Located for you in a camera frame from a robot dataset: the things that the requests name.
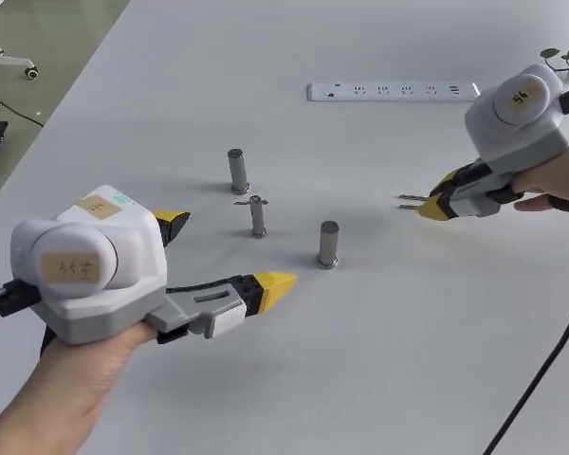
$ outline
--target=metal pin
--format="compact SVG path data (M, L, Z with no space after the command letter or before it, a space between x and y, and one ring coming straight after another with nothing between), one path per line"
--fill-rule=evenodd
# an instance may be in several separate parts
M261 239L266 237L266 223L264 222L264 205L267 204L266 199L261 196L250 196L246 202L234 202L235 206L250 206L250 216L253 221L253 237Z
M321 247L317 261L319 267L330 270L340 261L338 258L338 238L340 225L335 221L325 221L321 225Z
M400 194L398 199L406 199L407 201L421 201L426 202L428 198L426 196L413 196L412 194Z
M242 195L250 191L245 170L245 158L240 149L231 149L228 152L229 173L231 173L231 190L234 194Z
M404 199L406 201L418 201L418 202L426 202L428 198L426 196L414 196L412 194L400 194L397 196L397 199ZM414 206L409 204L401 204L398 206L399 209L403 210L417 210L420 206Z

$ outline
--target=handwritten label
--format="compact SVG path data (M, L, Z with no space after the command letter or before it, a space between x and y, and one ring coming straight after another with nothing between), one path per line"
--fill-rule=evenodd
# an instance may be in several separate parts
M122 209L109 201L106 201L101 196L93 195L81 199L76 203L78 207L86 210L98 220L104 220L112 215L115 215Z
M45 253L41 267L49 284L88 284L99 282L100 278L97 253Z
M541 86L533 81L526 83L520 90L512 94L510 100L511 108L514 111L522 112L533 104L535 97L538 97L543 92Z

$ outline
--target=floor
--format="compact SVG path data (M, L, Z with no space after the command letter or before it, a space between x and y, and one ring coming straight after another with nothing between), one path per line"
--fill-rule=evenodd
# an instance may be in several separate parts
M79 76L129 0L6 0L0 7L0 46L34 61L40 77L29 81L21 67L0 67L0 100L46 122ZM40 128L0 109L7 120L0 144L0 188Z

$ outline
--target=metal peg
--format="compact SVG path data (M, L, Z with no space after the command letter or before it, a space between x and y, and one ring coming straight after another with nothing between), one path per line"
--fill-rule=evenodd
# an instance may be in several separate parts
M228 162L232 192L238 195L247 194L250 191L250 183L247 182L243 151L240 149L230 150L228 152Z
M264 222L264 205L267 204L266 199L260 196L250 196L246 202L234 202L236 206L250 206L250 216L253 221L253 237L261 239L266 237L266 223Z
M338 258L338 239L340 225L335 221L325 221L321 225L321 248L317 261L319 267L325 270L334 268L340 261Z

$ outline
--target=hand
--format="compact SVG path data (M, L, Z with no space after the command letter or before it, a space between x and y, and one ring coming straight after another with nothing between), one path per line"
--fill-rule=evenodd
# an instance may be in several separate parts
M569 201L569 149L541 166L519 173L512 181L512 190L541 193L537 197L517 202L514 208L520 211L552 209L548 194Z
M97 424L105 396L133 351L155 337L154 329L139 323L96 343L52 341L0 415L0 455L75 454Z

